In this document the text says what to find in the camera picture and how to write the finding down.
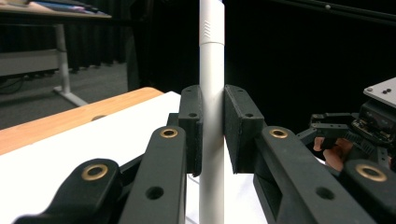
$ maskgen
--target human hand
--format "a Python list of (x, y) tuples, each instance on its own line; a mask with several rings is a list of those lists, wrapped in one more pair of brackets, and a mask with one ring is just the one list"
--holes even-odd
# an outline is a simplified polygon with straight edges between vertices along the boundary
[(353, 144), (345, 138), (338, 138), (335, 141), (335, 146), (332, 148), (321, 148), (321, 144), (324, 141), (324, 137), (316, 137), (314, 141), (314, 150), (323, 151), (323, 156), (326, 160), (326, 164), (331, 166), (337, 171), (341, 171), (344, 167), (344, 161), (347, 158)]

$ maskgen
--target table leg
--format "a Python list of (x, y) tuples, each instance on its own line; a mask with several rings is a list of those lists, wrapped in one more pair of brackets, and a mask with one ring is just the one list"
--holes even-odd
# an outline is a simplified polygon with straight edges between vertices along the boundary
[(64, 26), (62, 24), (56, 25), (56, 45), (58, 50), (57, 55), (59, 73), (62, 77), (62, 86), (55, 87), (54, 91), (77, 106), (87, 105), (87, 102), (83, 101), (70, 91), (69, 66), (67, 64), (67, 50), (64, 40)]

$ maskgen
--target wooden table edge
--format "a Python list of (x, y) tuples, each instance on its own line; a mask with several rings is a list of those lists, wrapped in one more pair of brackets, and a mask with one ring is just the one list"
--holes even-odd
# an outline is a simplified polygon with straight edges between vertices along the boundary
[(145, 87), (89, 105), (70, 109), (43, 119), (36, 119), (0, 130), (0, 155), (76, 128), (91, 122), (95, 117), (113, 114), (162, 94), (163, 92), (154, 88)]

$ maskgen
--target white cylinder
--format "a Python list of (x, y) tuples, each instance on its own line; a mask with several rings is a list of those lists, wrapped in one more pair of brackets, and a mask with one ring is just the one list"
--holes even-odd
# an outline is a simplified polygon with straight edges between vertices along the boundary
[(224, 5), (200, 1), (200, 87), (204, 108), (204, 145), (200, 175), (201, 224), (224, 223)]

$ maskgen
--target brass ring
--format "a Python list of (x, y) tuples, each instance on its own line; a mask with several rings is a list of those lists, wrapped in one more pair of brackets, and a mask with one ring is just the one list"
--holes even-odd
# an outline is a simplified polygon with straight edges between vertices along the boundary
[[(366, 170), (374, 171), (376, 175), (369, 174), (366, 172)], [(371, 165), (358, 164), (356, 166), (356, 171), (358, 171), (360, 175), (377, 182), (384, 182), (387, 180), (387, 176), (384, 174), (384, 172)]]
[(270, 134), (275, 138), (286, 138), (288, 136), (288, 133), (280, 129), (273, 129)]
[[(97, 174), (90, 175), (90, 171), (95, 168), (99, 168), (101, 171)], [(100, 179), (103, 176), (105, 176), (107, 174), (107, 171), (108, 171), (108, 168), (104, 164), (92, 164), (92, 165), (89, 165), (84, 168), (84, 170), (82, 171), (81, 177), (84, 180), (88, 180), (88, 181), (97, 180), (97, 179)]]
[(176, 129), (164, 129), (161, 132), (161, 136), (164, 138), (173, 138), (177, 135), (177, 130)]

